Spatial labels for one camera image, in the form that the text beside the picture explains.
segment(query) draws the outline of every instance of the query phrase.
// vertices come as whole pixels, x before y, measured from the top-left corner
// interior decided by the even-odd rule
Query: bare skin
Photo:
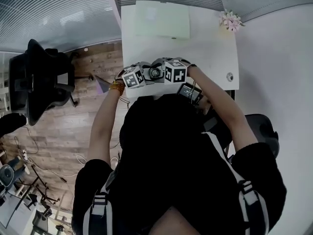
[[[245,146],[257,143],[246,117],[235,101],[217,84],[208,78],[198,67],[188,67],[188,75],[200,86],[204,95],[229,128],[236,152]],[[115,112],[120,97],[118,90],[110,90],[94,119],[88,161],[101,159],[110,163],[110,140],[114,125]],[[174,208],[171,207],[153,226],[151,235],[198,235],[199,233]]]

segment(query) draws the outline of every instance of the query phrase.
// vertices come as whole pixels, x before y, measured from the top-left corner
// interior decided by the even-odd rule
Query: yellow beaded bracelet
[[[111,84],[110,84],[110,90],[113,90],[113,89],[116,89],[116,90],[119,90],[119,92],[121,93],[121,95],[123,94],[124,92],[124,89],[125,89],[125,85],[124,84],[120,84],[116,81],[113,81]]]

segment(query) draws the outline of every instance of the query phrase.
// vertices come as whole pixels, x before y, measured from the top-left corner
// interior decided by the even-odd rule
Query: flower
[[[225,9],[225,11],[220,12],[219,23],[224,25],[227,30],[237,32],[241,26],[244,26],[240,19],[237,14]]]

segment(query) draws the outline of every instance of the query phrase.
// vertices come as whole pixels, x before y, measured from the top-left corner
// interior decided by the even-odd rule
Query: white table
[[[219,27],[219,12],[189,6],[190,39],[136,36],[135,5],[122,6],[122,44],[124,66],[160,57],[182,57],[197,64],[202,71],[224,90],[239,89],[238,58],[235,35]],[[227,74],[233,74],[231,82]],[[180,85],[155,83],[127,89],[131,102],[139,96],[174,94]]]

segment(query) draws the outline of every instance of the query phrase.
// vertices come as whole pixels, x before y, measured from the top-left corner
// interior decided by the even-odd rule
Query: electronic device screen
[[[189,100],[191,100],[191,93],[192,93],[192,89],[193,86],[189,83],[184,83],[181,85],[180,89],[178,90],[177,94],[182,95],[186,98],[188,98]],[[203,97],[201,95],[201,90],[199,90],[198,88],[194,89],[194,92],[192,93],[192,103],[198,103],[199,100]]]

